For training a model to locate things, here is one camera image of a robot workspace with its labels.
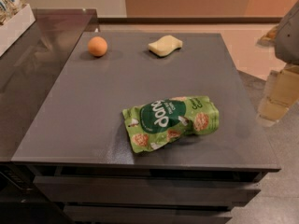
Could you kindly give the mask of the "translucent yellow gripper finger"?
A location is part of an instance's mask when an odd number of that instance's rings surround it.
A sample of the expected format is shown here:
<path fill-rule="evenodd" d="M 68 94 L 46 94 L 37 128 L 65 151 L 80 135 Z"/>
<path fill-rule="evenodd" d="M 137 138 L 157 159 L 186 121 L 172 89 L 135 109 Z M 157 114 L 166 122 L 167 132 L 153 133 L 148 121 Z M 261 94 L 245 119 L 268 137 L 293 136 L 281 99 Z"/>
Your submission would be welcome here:
<path fill-rule="evenodd" d="M 258 106 L 256 120 L 264 127 L 278 123 L 299 100 L 299 66 L 287 64 L 282 70 L 271 71 Z"/>

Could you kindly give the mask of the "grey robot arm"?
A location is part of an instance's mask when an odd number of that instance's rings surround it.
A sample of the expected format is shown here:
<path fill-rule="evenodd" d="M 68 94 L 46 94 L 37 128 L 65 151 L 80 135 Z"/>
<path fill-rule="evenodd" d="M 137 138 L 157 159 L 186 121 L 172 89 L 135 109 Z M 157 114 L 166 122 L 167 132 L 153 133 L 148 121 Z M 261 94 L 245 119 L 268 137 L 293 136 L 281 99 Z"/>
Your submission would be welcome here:
<path fill-rule="evenodd" d="M 264 127 L 279 122 L 299 100 L 299 1 L 263 39 L 274 43 L 275 56 L 286 66 L 271 71 L 256 120 Z"/>

